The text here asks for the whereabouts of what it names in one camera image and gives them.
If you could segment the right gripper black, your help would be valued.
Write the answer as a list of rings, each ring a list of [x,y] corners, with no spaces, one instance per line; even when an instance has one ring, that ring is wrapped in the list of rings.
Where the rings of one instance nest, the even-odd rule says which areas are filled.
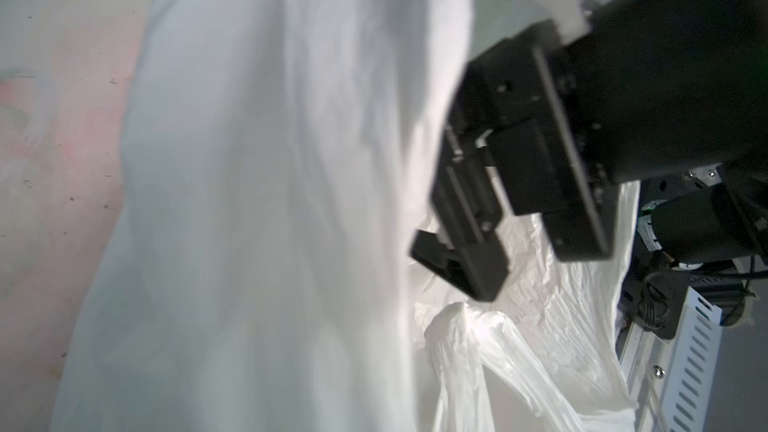
[[[436,232],[419,230],[410,256],[471,299],[492,302],[508,277],[496,228],[503,217],[483,157],[517,216],[540,216],[562,262],[614,252],[618,186],[591,159],[571,114],[576,82],[551,21],[504,38],[467,64],[443,132],[432,210]]]

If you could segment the white plastic bag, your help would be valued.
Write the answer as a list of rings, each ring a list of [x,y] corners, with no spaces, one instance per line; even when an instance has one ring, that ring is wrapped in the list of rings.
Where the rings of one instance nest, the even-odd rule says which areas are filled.
[[[424,218],[472,0],[153,0],[124,205],[55,431],[631,431],[628,259],[524,272],[499,312],[420,304]]]

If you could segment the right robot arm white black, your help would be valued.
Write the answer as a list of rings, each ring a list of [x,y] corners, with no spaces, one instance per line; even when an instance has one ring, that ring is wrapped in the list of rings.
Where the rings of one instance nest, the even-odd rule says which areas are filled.
[[[508,275],[497,174],[556,257],[605,260],[622,184],[716,164],[720,182],[654,228],[681,263],[767,252],[767,0],[577,2],[466,67],[411,256],[491,302]]]

